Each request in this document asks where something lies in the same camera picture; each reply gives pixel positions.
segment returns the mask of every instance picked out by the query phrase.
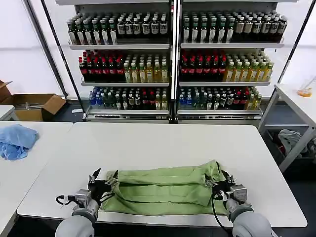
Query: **white wall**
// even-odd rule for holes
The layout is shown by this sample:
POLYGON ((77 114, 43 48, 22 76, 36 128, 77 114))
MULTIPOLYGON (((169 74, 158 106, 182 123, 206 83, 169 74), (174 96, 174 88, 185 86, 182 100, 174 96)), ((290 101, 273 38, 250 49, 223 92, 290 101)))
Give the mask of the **white wall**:
POLYGON ((62 95, 22 0, 5 2, 0 21, 0 79, 16 93, 62 95))

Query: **beverage bottle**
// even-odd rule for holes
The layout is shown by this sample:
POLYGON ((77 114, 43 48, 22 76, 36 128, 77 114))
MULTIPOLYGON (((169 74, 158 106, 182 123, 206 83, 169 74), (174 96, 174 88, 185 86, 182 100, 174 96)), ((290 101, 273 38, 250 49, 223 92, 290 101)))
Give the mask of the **beverage bottle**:
POLYGON ((271 27, 271 17, 267 17, 266 21, 262 23, 261 27, 261 36, 260 40, 261 42, 266 42, 268 40, 268 33, 271 27))
POLYGON ((249 71, 249 62, 245 62, 241 73, 240 73, 240 81, 246 81, 247 75, 248 75, 248 71, 249 71))
POLYGON ((80 20, 77 20, 75 21, 76 23, 76 33, 77 33, 77 36, 78 36, 78 39, 79 39, 79 42, 81 45, 85 45, 85 38, 84 38, 84 30, 82 29, 82 26, 81 26, 81 21, 80 20))
POLYGON ((242 38, 243 27, 244 27, 244 21, 243 21, 243 16, 241 16, 239 20, 237 20, 236 22, 235 35, 233 37, 234 42, 243 41, 243 38, 242 38))
POLYGON ((198 18, 193 19, 193 28, 192 28, 192 43, 196 43, 198 39, 198 18))
POLYGON ((108 38, 108 20, 107 19, 102 19, 101 21, 101 28, 102 28, 102 39, 103 39, 103 43, 105 45, 109 44, 109 38, 108 38))
POLYGON ((258 70, 258 65, 259 65, 258 62, 254 62, 253 65, 250 66, 246 81, 255 81, 255 77, 257 75, 257 70, 258 70))
POLYGON ((219 31, 218 31, 217 43, 224 42, 225 24, 226 24, 226 18, 223 17, 223 18, 221 18, 221 25, 220 25, 219 31))
POLYGON ((201 37, 200 37, 200 43, 206 43, 205 42, 205 39, 206 39, 206 36, 207 36, 207 18, 206 17, 203 17, 202 18, 202 26, 201 26, 201 37))
POLYGON ((125 24, 122 18, 118 19, 118 37, 124 38, 125 36, 125 24))
POLYGON ((267 71, 266 62, 260 63, 260 67, 258 67, 257 75, 255 77, 255 81, 263 81, 263 75, 267 71))
POLYGON ((70 41, 73 45, 77 45, 77 41, 79 41, 78 35, 76 35, 76 30, 75 30, 75 25, 73 20, 68 20, 67 21, 68 25, 68 34, 70 41))
POLYGON ((160 34, 165 36, 168 33, 168 22, 166 21, 166 16, 162 15, 161 21, 159 23, 160 34))
POLYGON ((251 29, 253 26, 252 16, 249 16, 248 19, 245 21, 245 25, 243 27, 243 38, 245 42, 251 42, 251 29))
POLYGON ((245 104, 245 110, 251 110, 254 100, 255 100, 255 95, 251 94, 250 99, 245 104))
POLYGON ((228 67, 225 70, 223 81, 232 81, 232 76, 234 72, 234 62, 229 62, 228 67))
POLYGON ((226 28, 226 43, 230 43, 233 37, 234 33, 234 22, 235 18, 231 17, 229 18, 229 24, 228 27, 226 28))
POLYGON ((220 101, 221 101, 221 95, 220 94, 216 94, 216 98, 215 98, 215 101, 214 101, 214 110, 218 109, 220 101))
POLYGON ((241 67, 242 67, 242 62, 237 62, 237 66, 234 68, 234 71, 233 71, 232 81, 240 81, 241 67))

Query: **floor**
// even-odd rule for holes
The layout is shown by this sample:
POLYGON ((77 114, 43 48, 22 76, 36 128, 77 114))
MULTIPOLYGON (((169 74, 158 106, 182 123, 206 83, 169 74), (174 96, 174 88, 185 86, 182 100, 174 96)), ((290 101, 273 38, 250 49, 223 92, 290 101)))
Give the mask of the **floor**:
MULTIPOLYGON (((78 103, 67 104, 54 118, 54 121, 71 121, 78 122, 82 119, 82 113, 72 114, 73 109, 79 109, 78 103)), ((284 104, 280 104, 271 111, 271 116, 268 118, 268 123, 273 124, 302 124, 303 122, 295 115, 295 113, 284 104)), ((304 132, 306 128, 298 128, 298 131, 304 132)), ((265 135, 264 140, 271 154, 279 163, 280 154, 277 147, 265 135)), ((316 226, 316 164, 310 159, 295 160, 288 170, 284 173, 284 177, 293 192, 297 202, 299 203, 308 225, 305 228, 275 228, 274 231, 278 236, 282 237, 315 237, 316 226)), ((33 218, 20 217, 9 234, 9 237, 53 237, 55 229, 59 221, 38 221, 33 218)), ((220 228, 179 228, 179 227, 150 227, 150 226, 135 226, 135 225, 115 225, 115 224, 98 224, 96 225, 95 236, 123 236, 130 237, 138 236, 184 236, 184 237, 225 237, 227 236, 220 228)))

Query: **black cable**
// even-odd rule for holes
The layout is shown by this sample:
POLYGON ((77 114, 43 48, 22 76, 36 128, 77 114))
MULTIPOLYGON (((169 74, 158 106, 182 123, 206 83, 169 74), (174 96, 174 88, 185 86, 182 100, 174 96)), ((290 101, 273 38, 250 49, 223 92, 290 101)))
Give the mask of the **black cable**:
POLYGON ((211 196, 211 202, 212 202, 212 209, 213 209, 213 214, 214 214, 214 216, 215 216, 215 219, 216 219, 217 223, 219 224, 219 226, 220 226, 229 236, 233 236, 233 234, 232 234, 229 230, 227 230, 227 229, 222 225, 222 223, 219 221, 219 219, 218 219, 218 217, 217 217, 217 215, 216 215, 215 207, 214 207, 214 196, 215 196, 215 194, 212 194, 212 196, 211 196))

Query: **metal pole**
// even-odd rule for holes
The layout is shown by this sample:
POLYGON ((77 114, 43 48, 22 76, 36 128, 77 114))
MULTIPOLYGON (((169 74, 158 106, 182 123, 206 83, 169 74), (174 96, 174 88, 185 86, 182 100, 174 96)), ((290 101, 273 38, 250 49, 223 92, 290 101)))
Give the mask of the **metal pole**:
POLYGON ((51 28, 51 31, 53 32, 53 35, 54 35, 56 44, 57 44, 58 49, 59 49, 59 52, 60 52, 60 55, 61 55, 61 57, 62 57, 62 59, 63 59, 63 61, 64 61, 64 64, 65 64, 66 70, 67 70, 67 72, 68 72, 68 75, 69 75, 71 84, 73 85, 73 88, 74 88, 75 93, 76 93, 76 95, 77 95, 78 101, 79 101, 79 103, 80 103, 80 105, 81 105, 82 111, 83 111, 83 113, 85 113, 82 100, 81 100, 81 98, 80 98, 78 89, 77 89, 77 87, 76 87, 76 84, 75 84, 73 75, 72 75, 71 72, 70 72, 70 69, 69 69, 69 66, 68 66, 66 57, 65 57, 64 52, 63 52, 63 49, 62 49, 62 47, 61 47, 61 45, 60 45, 60 42, 59 42, 58 36, 57 36, 57 34, 56 34, 55 28, 54 28, 53 23, 52 23, 52 21, 51 21, 51 18, 50 18, 50 16, 49 16, 49 12, 48 12, 48 10, 47 10, 47 6, 46 6, 46 4, 45 4, 45 1, 44 1, 44 0, 40 0, 40 2, 41 2, 42 6, 43 6, 43 8, 44 8, 44 12, 45 12, 46 18, 47 18, 47 20, 48 20, 48 23, 49 23, 49 26, 50 26, 50 28, 51 28))
POLYGON ((26 7, 26 10, 29 13, 31 21, 32 21, 32 23, 33 23, 33 25, 34 25, 34 27, 36 29, 36 32, 38 34, 40 43, 41 43, 41 45, 43 47, 43 50, 44 50, 44 53, 45 53, 45 55, 46 55, 46 57, 48 59, 48 62, 49 62, 50 66, 51 66, 51 68, 53 70, 53 73, 54 73, 54 75, 55 75, 55 77, 57 79, 59 87, 60 87, 61 91, 63 92, 65 98, 67 98, 68 94, 66 93, 63 81, 62 81, 62 79, 61 79, 61 77, 59 75, 59 72, 58 72, 58 69, 56 67, 55 61, 54 61, 54 59, 53 59, 53 57, 52 57, 52 55, 51 55, 51 53, 49 51, 48 44, 46 42, 45 36, 43 34, 43 31, 41 30, 39 21, 38 21, 36 15, 34 13, 33 6, 32 6, 32 4, 30 3, 29 0, 23 0, 23 2, 24 2, 24 5, 26 7))

